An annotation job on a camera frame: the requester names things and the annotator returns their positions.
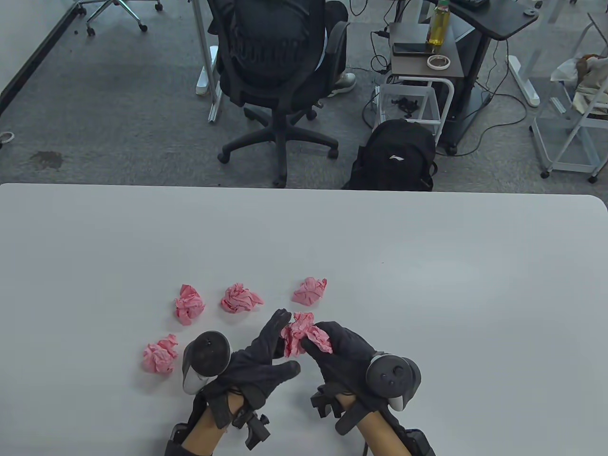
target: smartphone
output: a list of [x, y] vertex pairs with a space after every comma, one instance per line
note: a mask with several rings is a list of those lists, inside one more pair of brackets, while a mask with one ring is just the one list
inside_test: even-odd
[[422, 57], [433, 55], [433, 46], [426, 43], [393, 43], [394, 55]]

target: black backpack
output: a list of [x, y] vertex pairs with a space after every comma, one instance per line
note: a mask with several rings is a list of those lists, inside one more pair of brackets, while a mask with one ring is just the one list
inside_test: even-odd
[[423, 126], [386, 120], [359, 147], [345, 190], [430, 192], [437, 172], [435, 139]]

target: crumpled pink paper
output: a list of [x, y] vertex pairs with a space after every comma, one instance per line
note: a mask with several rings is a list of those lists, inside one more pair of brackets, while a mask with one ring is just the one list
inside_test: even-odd
[[294, 322], [281, 330], [281, 337], [285, 339], [286, 358], [306, 353], [300, 343], [304, 337], [314, 343], [319, 350], [333, 353], [329, 335], [314, 326], [314, 315], [311, 313], [294, 312]]
[[311, 306], [323, 297], [326, 286], [326, 278], [317, 280], [314, 277], [307, 277], [306, 280], [300, 284], [300, 287], [294, 291], [291, 300], [305, 306]]
[[264, 304], [261, 297], [243, 288], [242, 283], [235, 283], [226, 290], [221, 306], [226, 312], [238, 314], [243, 311], [250, 311], [257, 305]]
[[182, 285], [179, 292], [179, 298], [175, 300], [176, 311], [180, 323], [184, 326], [190, 326], [192, 320], [202, 314], [205, 310], [201, 296], [196, 292], [194, 287], [190, 285]]
[[173, 361], [178, 352], [173, 349], [178, 344], [173, 334], [161, 339], [157, 344], [148, 344], [143, 351], [143, 368], [153, 374], [170, 374], [173, 372]]

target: black glove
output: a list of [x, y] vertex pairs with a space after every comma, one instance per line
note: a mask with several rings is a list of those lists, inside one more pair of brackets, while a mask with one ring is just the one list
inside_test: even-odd
[[324, 353], [307, 338], [302, 339], [302, 348], [317, 362], [325, 380], [325, 385], [319, 387], [319, 391], [328, 397], [335, 397], [338, 393], [357, 397], [352, 408], [336, 423], [338, 433], [346, 434], [366, 415], [375, 411], [380, 411], [393, 428], [401, 427], [389, 412], [388, 399], [374, 394], [365, 381], [367, 368], [376, 350], [363, 337], [336, 322], [319, 322], [315, 326], [329, 335], [333, 349], [333, 353]]
[[297, 361], [272, 365], [273, 358], [283, 356], [285, 344], [280, 333], [290, 320], [290, 312], [277, 310], [251, 345], [232, 353], [226, 370], [199, 393], [211, 407], [215, 424], [220, 429], [232, 420], [228, 408], [229, 392], [242, 394], [246, 404], [251, 409], [258, 410], [277, 386], [300, 373]]

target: chair armrest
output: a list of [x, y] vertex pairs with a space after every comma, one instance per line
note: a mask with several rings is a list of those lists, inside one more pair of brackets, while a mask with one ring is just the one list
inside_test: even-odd
[[327, 47], [325, 48], [325, 57], [330, 61], [330, 71], [327, 75], [326, 90], [331, 92], [334, 88], [338, 77], [338, 64], [340, 63], [340, 53], [342, 52], [342, 46], [346, 39], [346, 28], [348, 22], [338, 22], [336, 26], [331, 30], [330, 36], [327, 40]]

